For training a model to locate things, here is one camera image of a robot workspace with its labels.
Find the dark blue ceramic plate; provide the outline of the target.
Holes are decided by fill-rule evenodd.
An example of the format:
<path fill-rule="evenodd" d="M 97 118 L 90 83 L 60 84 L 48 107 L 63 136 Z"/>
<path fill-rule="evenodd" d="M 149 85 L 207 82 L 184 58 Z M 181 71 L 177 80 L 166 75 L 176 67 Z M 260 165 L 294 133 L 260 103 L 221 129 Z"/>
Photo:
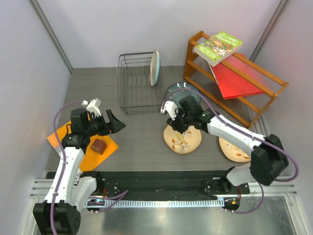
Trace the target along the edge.
<path fill-rule="evenodd" d="M 174 83 L 167 88 L 164 95 L 164 99 L 174 102 L 178 108 L 181 108 L 179 101 L 185 98 L 186 96 L 194 97 L 197 103 L 200 104 L 201 97 L 198 94 L 191 92 L 189 90 L 199 92 L 199 90 L 192 84 L 186 82 Z"/>

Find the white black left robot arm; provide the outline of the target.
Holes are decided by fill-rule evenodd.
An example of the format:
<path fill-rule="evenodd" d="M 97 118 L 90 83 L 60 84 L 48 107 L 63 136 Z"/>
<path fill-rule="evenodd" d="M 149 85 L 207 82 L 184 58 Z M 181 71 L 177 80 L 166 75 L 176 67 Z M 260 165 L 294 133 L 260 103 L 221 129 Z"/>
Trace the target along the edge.
<path fill-rule="evenodd" d="M 79 166 L 93 136 L 115 134 L 125 128 L 111 112 L 108 121 L 99 111 L 75 109 L 70 114 L 70 130 L 59 140 L 60 162 L 53 183 L 43 202 L 33 208 L 40 233 L 43 235 L 75 235 L 81 223 L 81 211 L 88 198 L 100 195 L 104 183 L 100 173 L 84 172 L 75 183 Z"/>

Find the white and blue plate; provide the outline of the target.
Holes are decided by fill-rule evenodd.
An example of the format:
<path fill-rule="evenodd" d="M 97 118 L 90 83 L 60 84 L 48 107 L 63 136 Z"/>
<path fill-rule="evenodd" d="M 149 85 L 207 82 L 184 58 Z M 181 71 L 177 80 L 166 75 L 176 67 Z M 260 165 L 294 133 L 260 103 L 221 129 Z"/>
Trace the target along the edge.
<path fill-rule="evenodd" d="M 160 54 L 158 50 L 155 50 L 152 55 L 150 64 L 150 84 L 155 86 L 158 80 L 160 70 Z"/>

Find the black wire dish rack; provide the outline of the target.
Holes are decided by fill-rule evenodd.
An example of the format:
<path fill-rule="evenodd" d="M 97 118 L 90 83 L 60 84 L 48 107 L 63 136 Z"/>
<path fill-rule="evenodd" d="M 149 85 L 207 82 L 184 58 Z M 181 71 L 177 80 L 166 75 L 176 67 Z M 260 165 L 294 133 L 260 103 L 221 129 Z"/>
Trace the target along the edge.
<path fill-rule="evenodd" d="M 128 116 L 158 113 L 164 101 L 162 67 L 151 85 L 153 52 L 125 53 L 118 58 L 118 105 Z"/>

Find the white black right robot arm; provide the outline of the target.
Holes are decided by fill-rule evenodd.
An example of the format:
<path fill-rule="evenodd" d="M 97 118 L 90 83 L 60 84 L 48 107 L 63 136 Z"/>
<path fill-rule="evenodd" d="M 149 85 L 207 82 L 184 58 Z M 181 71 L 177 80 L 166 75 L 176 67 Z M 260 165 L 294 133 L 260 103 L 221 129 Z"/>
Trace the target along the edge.
<path fill-rule="evenodd" d="M 213 109 L 203 110 L 193 96 L 187 96 L 176 105 L 166 101 L 160 109 L 168 114 L 167 124 L 173 130 L 184 133 L 190 126 L 220 137 L 238 147 L 250 157 L 250 163 L 230 168 L 221 188 L 233 193 L 238 186 L 258 182 L 269 186 L 287 168 L 289 160 L 276 135 L 268 137 L 256 134 L 229 121 Z"/>

